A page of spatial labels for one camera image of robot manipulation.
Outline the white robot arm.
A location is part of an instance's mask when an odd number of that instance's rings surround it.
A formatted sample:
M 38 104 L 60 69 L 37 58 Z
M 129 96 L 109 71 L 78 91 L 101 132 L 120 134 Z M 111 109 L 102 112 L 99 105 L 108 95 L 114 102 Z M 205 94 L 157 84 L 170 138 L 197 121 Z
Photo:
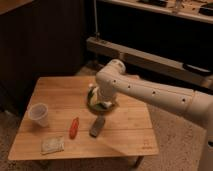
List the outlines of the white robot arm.
M 198 171 L 213 171 L 213 95 L 193 89 L 154 83 L 125 76 L 125 65 L 111 60 L 96 74 L 98 98 L 111 101 L 123 93 L 182 116 L 206 129 Z

